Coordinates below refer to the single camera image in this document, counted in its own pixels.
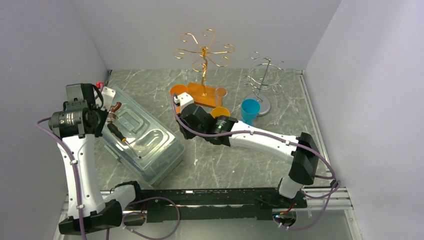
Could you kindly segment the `gold wire glass rack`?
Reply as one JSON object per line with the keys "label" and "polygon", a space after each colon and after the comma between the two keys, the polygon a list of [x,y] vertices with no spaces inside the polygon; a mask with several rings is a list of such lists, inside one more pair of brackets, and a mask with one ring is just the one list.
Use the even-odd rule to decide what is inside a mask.
{"label": "gold wire glass rack", "polygon": [[196,73],[201,74],[201,80],[199,83],[189,82],[186,86],[187,93],[191,95],[194,99],[194,102],[198,105],[215,108],[217,107],[216,102],[216,87],[212,87],[206,84],[207,71],[209,64],[218,68],[225,68],[230,64],[230,59],[228,54],[233,53],[236,48],[230,43],[225,43],[223,45],[224,50],[213,51],[211,46],[215,41],[216,32],[213,29],[205,29],[202,32],[203,37],[211,37],[207,45],[201,45],[194,34],[186,32],[180,36],[180,40],[183,43],[194,42],[196,49],[189,50],[185,48],[177,48],[173,55],[176,59],[184,59],[186,54],[195,54],[196,59],[191,64],[191,68]]}

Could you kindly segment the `orange plastic goblet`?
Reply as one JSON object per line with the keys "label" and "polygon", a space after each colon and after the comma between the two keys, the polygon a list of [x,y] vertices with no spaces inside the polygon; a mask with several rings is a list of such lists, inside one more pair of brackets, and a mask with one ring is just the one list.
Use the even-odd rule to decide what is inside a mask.
{"label": "orange plastic goblet", "polygon": [[[171,96],[173,96],[173,94],[176,94],[178,96],[178,95],[180,95],[182,93],[186,93],[187,91],[188,91],[188,87],[186,85],[177,84],[177,85],[174,85],[170,89],[169,93],[170,93]],[[176,105],[176,113],[177,114],[180,114],[180,112],[181,112],[181,107],[180,107],[179,104],[177,104]]]}

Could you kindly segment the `clear plastic storage box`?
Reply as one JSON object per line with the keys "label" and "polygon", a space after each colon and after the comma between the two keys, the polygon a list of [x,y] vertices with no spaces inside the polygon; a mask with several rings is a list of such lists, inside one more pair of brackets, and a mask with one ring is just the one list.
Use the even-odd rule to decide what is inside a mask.
{"label": "clear plastic storage box", "polygon": [[103,127],[100,141],[114,157],[133,171],[139,179],[152,187],[158,186],[183,160],[185,146],[182,141],[157,118],[118,87],[112,106],[122,105],[116,111],[115,124],[141,159]]}

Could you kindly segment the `yellow plastic goblet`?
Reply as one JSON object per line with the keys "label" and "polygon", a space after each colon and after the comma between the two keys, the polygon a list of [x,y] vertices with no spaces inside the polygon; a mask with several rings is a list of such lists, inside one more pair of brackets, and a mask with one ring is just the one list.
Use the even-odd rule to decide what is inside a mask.
{"label": "yellow plastic goblet", "polygon": [[223,107],[223,106],[219,106],[219,107],[215,107],[211,112],[210,112],[210,115],[213,117],[213,118],[218,118],[218,117],[221,117],[221,116],[226,116],[226,117],[230,117],[231,116],[231,113],[230,113],[230,111],[227,109],[227,108],[225,108],[225,107]]}

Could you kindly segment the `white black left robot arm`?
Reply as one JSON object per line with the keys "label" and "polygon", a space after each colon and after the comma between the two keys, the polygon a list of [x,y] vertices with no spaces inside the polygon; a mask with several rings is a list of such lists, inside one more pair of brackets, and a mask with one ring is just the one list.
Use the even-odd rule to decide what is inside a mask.
{"label": "white black left robot arm", "polygon": [[67,218],[58,224],[62,235],[82,236],[119,227],[126,207],[139,209],[144,196],[136,181],[116,186],[103,197],[97,182],[94,147],[102,136],[109,106],[92,83],[66,86],[62,110],[52,114],[48,134],[57,140],[68,188]]}

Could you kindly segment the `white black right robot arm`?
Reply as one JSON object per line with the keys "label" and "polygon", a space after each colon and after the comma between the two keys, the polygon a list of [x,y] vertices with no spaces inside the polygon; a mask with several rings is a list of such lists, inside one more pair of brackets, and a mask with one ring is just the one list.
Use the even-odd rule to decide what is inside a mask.
{"label": "white black right robot arm", "polygon": [[301,189],[312,185],[317,178],[319,152],[308,133],[283,135],[253,127],[230,116],[212,117],[194,103],[187,104],[180,113],[175,106],[172,111],[186,140],[200,137],[213,145],[251,149],[290,164],[275,194],[276,203],[282,208],[289,207]]}

